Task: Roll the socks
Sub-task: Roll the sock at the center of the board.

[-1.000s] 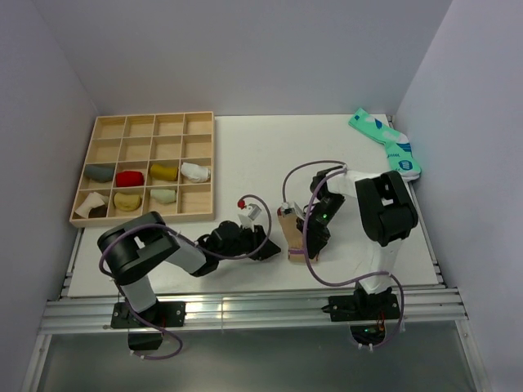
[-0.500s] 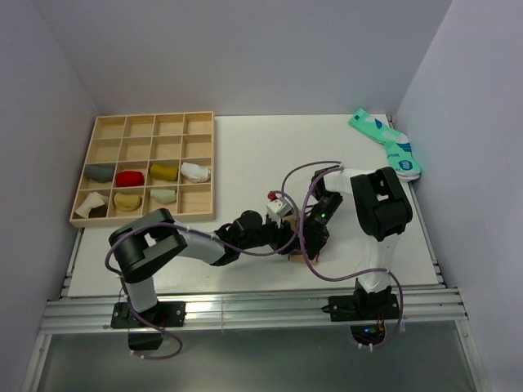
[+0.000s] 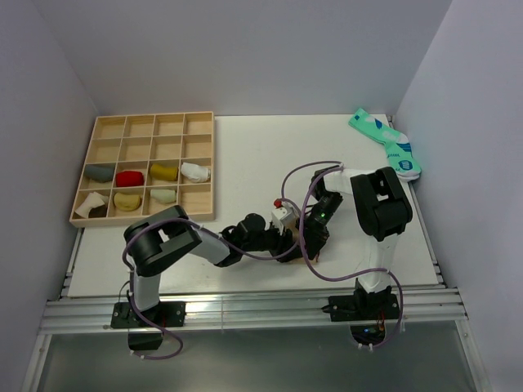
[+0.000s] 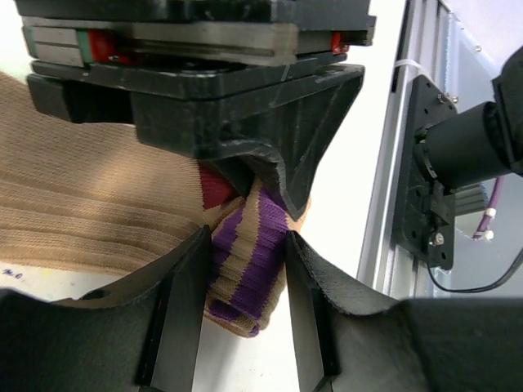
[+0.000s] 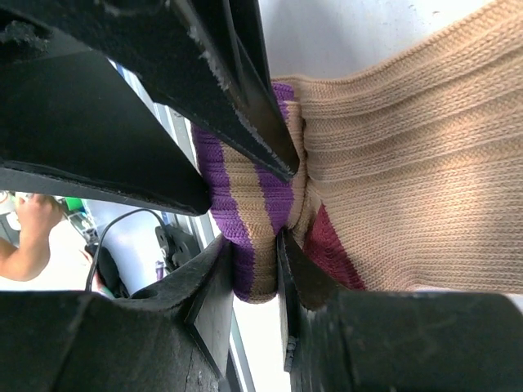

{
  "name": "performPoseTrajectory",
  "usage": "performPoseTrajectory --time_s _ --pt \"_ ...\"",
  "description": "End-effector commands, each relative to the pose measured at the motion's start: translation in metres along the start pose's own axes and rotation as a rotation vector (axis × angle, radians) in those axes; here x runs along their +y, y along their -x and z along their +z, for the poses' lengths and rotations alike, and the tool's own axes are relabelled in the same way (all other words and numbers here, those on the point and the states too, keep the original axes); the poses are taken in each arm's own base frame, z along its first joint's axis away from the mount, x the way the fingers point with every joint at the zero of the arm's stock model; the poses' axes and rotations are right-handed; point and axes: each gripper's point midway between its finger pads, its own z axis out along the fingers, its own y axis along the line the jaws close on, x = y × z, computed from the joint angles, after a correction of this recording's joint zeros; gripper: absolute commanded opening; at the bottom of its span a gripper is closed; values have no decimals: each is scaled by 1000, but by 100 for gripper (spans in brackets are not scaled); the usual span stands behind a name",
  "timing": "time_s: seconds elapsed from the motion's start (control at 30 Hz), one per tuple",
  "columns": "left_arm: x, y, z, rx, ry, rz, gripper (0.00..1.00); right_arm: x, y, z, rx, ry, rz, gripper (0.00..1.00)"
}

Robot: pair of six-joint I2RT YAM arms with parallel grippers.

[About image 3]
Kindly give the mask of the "tan maroon striped sock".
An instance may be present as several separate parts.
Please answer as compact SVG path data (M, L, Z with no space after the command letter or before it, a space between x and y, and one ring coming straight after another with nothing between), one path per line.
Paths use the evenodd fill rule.
M293 244L295 247L287 256L283 258L283 262L303 264L304 258L299 240L300 232L298 220L295 224L295 227L293 229L289 229L289 231L293 234ZM304 224L303 238L308 260L313 265L317 264L320 258L321 249L329 239L329 231L323 226Z

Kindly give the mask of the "pale green ankle sock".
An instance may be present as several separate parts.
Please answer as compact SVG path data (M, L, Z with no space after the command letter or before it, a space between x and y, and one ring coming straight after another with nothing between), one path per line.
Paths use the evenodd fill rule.
M177 201L177 192L174 189L152 189L150 197L162 204L175 203Z

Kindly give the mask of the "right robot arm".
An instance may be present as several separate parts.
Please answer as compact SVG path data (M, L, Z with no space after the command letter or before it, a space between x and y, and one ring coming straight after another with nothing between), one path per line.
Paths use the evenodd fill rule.
M326 225L342 202L344 194L352 196L360 228L367 236L368 254L364 269L347 275L356 278L356 287L363 292L353 302L355 312L362 318L372 318L381 308L378 293L391 286L390 269L399 236L413 218L400 179L391 167L362 171L339 166L318 170L311 178L305 199L319 202L309 216L299 220L299 243L306 261L309 248L316 247L312 234L323 237Z

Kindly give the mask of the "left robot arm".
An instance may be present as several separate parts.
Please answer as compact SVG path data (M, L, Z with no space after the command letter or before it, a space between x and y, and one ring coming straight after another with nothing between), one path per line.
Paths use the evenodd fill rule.
M175 205L130 225L123 237L123 261L128 262L128 257L133 260L129 269L130 297L134 302L129 314L141 326L158 319L161 273L187 254L219 268L234 265L254 252L269 252L272 260L281 263L301 257L292 230L266 226L265 219L256 213L214 233L197 225L181 206Z

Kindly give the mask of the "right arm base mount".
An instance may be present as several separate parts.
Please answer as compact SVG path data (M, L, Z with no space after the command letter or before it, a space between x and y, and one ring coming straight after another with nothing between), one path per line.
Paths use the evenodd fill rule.
M396 321L394 331L399 331L403 318L403 297L394 294L391 286L380 292L368 293L356 281L352 294L330 296L321 310L333 323L358 323L350 326L352 339L359 349L365 347L372 351L387 340L387 321Z

